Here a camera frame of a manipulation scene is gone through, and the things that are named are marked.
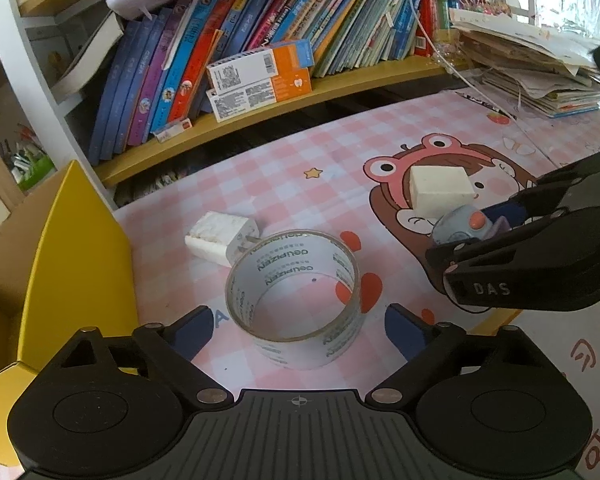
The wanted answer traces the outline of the white foam block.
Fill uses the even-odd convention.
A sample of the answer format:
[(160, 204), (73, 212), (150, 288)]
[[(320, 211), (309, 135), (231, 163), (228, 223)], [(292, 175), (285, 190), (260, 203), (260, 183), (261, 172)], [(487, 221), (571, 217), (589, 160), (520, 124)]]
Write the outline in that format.
[(412, 208), (422, 218), (439, 219), (470, 204), (475, 189), (462, 167), (413, 166), (410, 170)]

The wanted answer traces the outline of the white charger plug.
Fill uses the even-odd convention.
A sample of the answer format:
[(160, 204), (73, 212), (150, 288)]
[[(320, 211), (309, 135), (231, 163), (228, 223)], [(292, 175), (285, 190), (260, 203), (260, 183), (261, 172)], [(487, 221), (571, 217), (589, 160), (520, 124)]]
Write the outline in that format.
[(208, 211), (189, 229), (184, 240), (195, 257), (230, 268), (260, 240), (260, 229), (251, 218)]

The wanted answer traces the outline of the clear packing tape roll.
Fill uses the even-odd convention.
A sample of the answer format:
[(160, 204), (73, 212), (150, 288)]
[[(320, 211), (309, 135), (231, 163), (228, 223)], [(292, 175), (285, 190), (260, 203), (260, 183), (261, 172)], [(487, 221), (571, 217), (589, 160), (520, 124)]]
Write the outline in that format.
[(322, 232), (260, 240), (232, 266), (225, 304), (268, 360), (315, 370), (338, 359), (363, 324), (362, 274), (352, 250)]

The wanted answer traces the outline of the pile of papers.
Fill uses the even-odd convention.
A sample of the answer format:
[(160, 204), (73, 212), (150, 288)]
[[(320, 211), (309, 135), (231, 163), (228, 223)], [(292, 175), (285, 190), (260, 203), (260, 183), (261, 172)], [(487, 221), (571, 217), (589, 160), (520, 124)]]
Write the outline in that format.
[(452, 9), (450, 23), (460, 50), (482, 67), (482, 81), (519, 103), (549, 118), (600, 105), (600, 70), (582, 41), (504, 14)]

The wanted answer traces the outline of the yellow cardboard box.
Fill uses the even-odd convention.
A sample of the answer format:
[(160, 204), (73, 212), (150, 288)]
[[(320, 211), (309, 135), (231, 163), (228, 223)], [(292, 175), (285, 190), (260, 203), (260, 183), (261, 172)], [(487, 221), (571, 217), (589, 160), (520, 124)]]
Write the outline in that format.
[(70, 162), (0, 226), (0, 464), (18, 458), (7, 417), (23, 390), (80, 328), (126, 336), (138, 324), (132, 248)]

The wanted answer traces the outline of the pink checkered cartoon mat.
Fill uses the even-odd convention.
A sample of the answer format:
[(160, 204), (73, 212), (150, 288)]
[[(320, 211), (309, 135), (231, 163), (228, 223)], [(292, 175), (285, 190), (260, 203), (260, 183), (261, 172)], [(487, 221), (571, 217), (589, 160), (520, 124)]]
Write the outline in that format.
[[(110, 210), (132, 248), (134, 330), (209, 307), (213, 335), (193, 364), (234, 402), (191, 406), (148, 378), (134, 330), (82, 327), (9, 411), (26, 477), (600, 476), (600, 301), (572, 312), (458, 306), (425, 272), (438, 219), (416, 214), (410, 196), (413, 166), (462, 167), (475, 189), (468, 205), (483, 210), (597, 152), (600, 112), (504, 122), (447, 91), (286, 136)], [(232, 266), (185, 245), (208, 211), (253, 219), (260, 240), (311, 230), (352, 250), (363, 324), (338, 359), (279, 366), (235, 325), (225, 304)], [(390, 304), (466, 332), (460, 374), (413, 405), (365, 403), (406, 362), (385, 332)]]

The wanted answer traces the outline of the yellow wooden shelf board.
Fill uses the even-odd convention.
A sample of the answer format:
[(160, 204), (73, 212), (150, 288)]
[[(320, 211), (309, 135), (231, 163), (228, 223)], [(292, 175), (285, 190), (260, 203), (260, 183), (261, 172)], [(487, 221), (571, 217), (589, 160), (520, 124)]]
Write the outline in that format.
[(409, 56), (403, 61), (382, 62), (372, 67), (314, 79), (312, 91), (304, 96), (261, 107), (245, 115), (227, 119), (225, 122), (217, 122), (211, 114), (204, 115), (191, 127), (169, 140), (163, 142), (150, 140), (116, 156), (109, 162), (103, 162), (95, 168), (95, 174), (103, 186), (112, 188), (160, 162), (258, 122), (265, 122), (283, 114), (358, 92), (444, 74), (445, 69), (432, 58)]

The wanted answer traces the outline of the small red white box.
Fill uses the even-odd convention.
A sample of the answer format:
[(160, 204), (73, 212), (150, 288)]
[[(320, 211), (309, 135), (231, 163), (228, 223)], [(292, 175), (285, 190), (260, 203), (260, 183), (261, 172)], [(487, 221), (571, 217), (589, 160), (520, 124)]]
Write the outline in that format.
[(179, 136), (193, 125), (189, 118), (178, 120), (177, 122), (170, 122), (169, 125), (165, 125), (162, 129), (154, 133), (154, 138), (159, 143), (164, 143), (167, 140)]

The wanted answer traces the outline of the green white container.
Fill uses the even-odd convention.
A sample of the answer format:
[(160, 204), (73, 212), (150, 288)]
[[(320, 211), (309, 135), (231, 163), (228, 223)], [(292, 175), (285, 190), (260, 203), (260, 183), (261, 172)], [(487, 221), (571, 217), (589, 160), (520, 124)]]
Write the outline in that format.
[(30, 191), (56, 171), (47, 155), (35, 159), (14, 155), (9, 163), (9, 169), (22, 192)]

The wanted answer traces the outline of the row of colourful books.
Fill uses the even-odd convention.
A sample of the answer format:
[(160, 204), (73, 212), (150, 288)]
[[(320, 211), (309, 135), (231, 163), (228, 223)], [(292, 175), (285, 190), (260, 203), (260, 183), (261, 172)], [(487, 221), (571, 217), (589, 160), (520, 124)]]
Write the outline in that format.
[(436, 28), (461, 1), (108, 0), (124, 34), (107, 55), (87, 160), (108, 162), (170, 122), (213, 115), (207, 66), (222, 58), (307, 39), (312, 82), (427, 56)]

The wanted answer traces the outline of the orange white box lower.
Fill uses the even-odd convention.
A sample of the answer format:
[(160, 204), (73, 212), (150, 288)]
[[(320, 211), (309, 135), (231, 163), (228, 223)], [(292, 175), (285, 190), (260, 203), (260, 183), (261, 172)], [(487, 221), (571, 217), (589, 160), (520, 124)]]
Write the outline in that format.
[(300, 68), (283, 75), (246, 84), (224, 94), (213, 89), (207, 96), (217, 122), (245, 115), (275, 103), (285, 102), (312, 92), (310, 70)]

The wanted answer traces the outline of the orange white box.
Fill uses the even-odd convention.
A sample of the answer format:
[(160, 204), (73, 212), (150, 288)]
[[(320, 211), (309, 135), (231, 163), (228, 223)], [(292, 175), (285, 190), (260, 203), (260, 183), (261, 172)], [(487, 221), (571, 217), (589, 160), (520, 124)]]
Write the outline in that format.
[(313, 65), (313, 50), (309, 40), (297, 39), (222, 58), (207, 66), (207, 74), (211, 88), (217, 94), (223, 94)]
[(275, 103), (285, 102), (312, 92), (310, 70), (300, 68), (283, 75), (246, 84), (224, 94), (213, 89), (207, 96), (217, 122), (245, 115)]

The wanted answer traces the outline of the orange white box upper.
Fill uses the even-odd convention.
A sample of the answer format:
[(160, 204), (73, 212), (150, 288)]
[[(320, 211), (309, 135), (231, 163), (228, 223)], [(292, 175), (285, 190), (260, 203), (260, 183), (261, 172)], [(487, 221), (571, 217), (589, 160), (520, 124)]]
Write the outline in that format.
[(223, 94), (313, 65), (313, 50), (309, 40), (297, 39), (222, 58), (207, 66), (207, 74), (211, 88), (217, 94)]

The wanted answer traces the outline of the thick white paperback book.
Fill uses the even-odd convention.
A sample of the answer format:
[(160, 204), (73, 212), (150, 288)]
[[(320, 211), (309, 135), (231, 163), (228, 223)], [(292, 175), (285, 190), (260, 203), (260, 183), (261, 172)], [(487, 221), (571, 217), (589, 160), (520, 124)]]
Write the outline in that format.
[(65, 101), (68, 96), (79, 92), (95, 76), (106, 60), (109, 51), (124, 34), (121, 18), (109, 12), (100, 23), (79, 54), (74, 58), (68, 70), (50, 89), (57, 102)]

